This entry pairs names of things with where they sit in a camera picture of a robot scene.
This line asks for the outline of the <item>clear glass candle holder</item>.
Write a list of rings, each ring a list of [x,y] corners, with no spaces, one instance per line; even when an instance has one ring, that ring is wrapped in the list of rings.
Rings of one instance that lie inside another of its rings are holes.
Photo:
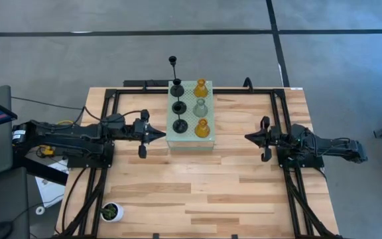
[[[198,98],[196,100],[196,105],[193,108],[193,113],[196,117],[203,118],[208,113],[208,107],[205,105],[205,99]]]

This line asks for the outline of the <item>yellow clamp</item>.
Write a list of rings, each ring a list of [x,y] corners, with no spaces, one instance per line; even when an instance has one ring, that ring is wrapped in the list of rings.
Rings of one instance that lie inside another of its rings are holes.
[[[40,145],[37,150],[37,155],[39,157],[53,157],[55,156],[55,150],[51,146]]]

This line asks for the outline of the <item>short black candlestick holder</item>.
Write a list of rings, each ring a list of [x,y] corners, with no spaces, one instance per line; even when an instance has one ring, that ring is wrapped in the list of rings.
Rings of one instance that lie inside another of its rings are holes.
[[[180,116],[186,111],[186,104],[182,101],[177,101],[172,105],[172,111],[178,116],[174,121],[172,128],[176,133],[184,133],[188,129],[188,123]]]

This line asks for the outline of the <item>tall black candlestick holder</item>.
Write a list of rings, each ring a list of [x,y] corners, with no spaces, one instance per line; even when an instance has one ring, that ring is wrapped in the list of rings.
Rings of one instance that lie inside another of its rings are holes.
[[[173,74],[174,74],[174,80],[172,81],[173,85],[170,88],[170,94],[172,96],[178,98],[178,97],[181,97],[184,94],[184,88],[183,88],[183,86],[181,84],[182,83],[181,79],[176,77],[175,66],[176,66],[177,58],[175,56],[170,56],[168,58],[168,61],[170,62],[170,65],[172,66]]]

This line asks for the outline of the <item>white plant pot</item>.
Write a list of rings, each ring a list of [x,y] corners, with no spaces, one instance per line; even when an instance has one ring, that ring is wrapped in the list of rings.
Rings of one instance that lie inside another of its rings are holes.
[[[123,218],[123,215],[124,215],[124,209],[123,209],[123,207],[122,207],[121,205],[115,203],[115,202],[108,202],[108,203],[106,203],[105,205],[107,205],[107,204],[109,204],[109,203],[113,203],[113,204],[117,207],[117,209],[118,209],[118,211],[117,211],[117,216],[116,216],[113,220],[106,220],[106,219],[103,218],[102,215],[101,215],[101,218],[102,218],[104,221],[106,221],[106,222],[119,222],[119,221]]]

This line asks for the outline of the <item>small green succulent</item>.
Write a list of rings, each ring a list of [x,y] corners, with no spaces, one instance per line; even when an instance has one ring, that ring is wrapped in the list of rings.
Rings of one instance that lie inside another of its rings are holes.
[[[106,220],[113,220],[117,216],[117,207],[113,203],[105,205],[101,210],[101,215]]]

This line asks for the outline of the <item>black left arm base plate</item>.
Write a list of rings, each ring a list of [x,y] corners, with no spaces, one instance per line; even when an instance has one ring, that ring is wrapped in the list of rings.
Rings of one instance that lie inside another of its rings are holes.
[[[69,168],[110,168],[115,144],[113,142],[88,143],[77,149],[68,149],[63,156],[68,159]]]

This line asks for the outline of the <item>amber glass candle holder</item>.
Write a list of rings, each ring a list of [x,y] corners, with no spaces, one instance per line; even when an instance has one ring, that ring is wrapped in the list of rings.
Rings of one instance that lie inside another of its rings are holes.
[[[208,126],[208,121],[206,118],[200,118],[194,129],[196,136],[205,138],[210,134],[210,127]]]
[[[200,78],[197,80],[197,85],[194,89],[194,95],[197,98],[205,98],[208,95],[206,80],[204,78]]]

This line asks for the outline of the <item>black aluminium table frame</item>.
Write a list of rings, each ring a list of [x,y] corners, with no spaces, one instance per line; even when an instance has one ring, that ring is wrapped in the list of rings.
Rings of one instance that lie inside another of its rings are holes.
[[[103,193],[92,204],[74,238],[246,238],[320,237],[287,191],[276,157],[264,163],[261,150],[245,138],[263,116],[285,126],[310,116],[303,91],[289,88],[218,88],[214,96],[216,141],[211,151],[173,151],[164,139],[138,156],[138,143],[116,141]],[[115,202],[119,222],[100,209]]]

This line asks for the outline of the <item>medium black candlestick holder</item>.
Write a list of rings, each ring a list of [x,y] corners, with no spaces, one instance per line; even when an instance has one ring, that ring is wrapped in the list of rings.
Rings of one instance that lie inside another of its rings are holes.
[[[183,101],[179,100],[179,97],[181,97],[184,94],[184,88],[181,85],[181,80],[179,78],[176,78],[172,81],[173,86],[170,89],[170,94],[176,98],[175,103],[172,105],[172,110],[175,114],[181,115],[183,114],[187,106]]]

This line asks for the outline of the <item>clear box with perforated top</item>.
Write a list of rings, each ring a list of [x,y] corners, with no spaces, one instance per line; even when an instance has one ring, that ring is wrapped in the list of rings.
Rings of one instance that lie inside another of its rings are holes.
[[[171,150],[212,150],[214,148],[216,133],[215,133],[215,120],[214,120],[214,92],[212,83],[206,80],[206,87],[208,89],[208,95],[205,99],[205,105],[208,107],[208,113],[205,117],[210,127],[210,134],[205,138],[196,136],[194,129],[198,123],[199,117],[196,117],[193,113],[193,108],[196,105],[198,99],[194,95],[194,89],[197,85],[197,80],[194,81],[182,81],[184,88],[184,94],[179,97],[180,101],[183,101],[187,109],[180,116],[188,123],[188,129],[184,133],[176,133],[172,125],[178,116],[172,111],[172,105],[175,103],[176,98],[170,94],[170,88],[173,83],[168,83],[168,105],[167,105],[167,123],[166,123],[166,141]]]

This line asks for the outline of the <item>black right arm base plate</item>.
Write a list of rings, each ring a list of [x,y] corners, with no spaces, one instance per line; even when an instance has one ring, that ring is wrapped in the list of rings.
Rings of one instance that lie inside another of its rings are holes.
[[[324,167],[324,161],[321,156],[317,156],[315,150],[307,146],[277,146],[277,155],[279,165],[288,168],[321,168]]]

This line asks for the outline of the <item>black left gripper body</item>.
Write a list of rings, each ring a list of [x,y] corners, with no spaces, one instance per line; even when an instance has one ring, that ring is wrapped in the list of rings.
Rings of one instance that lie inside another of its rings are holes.
[[[148,110],[141,110],[140,118],[136,118],[133,123],[133,135],[141,142],[138,149],[138,155],[142,159],[145,159],[147,157],[147,149],[145,147],[145,136],[147,132],[148,119]]]

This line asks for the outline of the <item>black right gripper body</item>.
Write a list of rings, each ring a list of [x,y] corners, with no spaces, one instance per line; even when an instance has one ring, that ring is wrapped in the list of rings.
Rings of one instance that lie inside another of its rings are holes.
[[[270,118],[264,116],[261,120],[261,147],[264,153],[261,155],[262,162],[268,162],[272,157],[270,146],[285,146],[287,144],[287,134],[279,132],[277,126],[270,126]]]

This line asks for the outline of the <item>white paper sheet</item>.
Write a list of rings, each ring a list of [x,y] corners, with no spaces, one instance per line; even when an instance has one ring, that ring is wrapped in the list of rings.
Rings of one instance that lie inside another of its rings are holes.
[[[67,163],[67,160],[61,160],[58,163],[50,164],[49,167],[68,174]],[[40,177],[35,177],[35,180],[44,208],[49,208],[62,200],[65,190],[64,185],[53,183]]]

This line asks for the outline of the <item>black bar behind table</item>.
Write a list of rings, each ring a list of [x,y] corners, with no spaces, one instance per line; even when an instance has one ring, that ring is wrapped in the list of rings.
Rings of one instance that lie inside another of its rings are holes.
[[[125,80],[124,87],[167,87],[169,80]]]

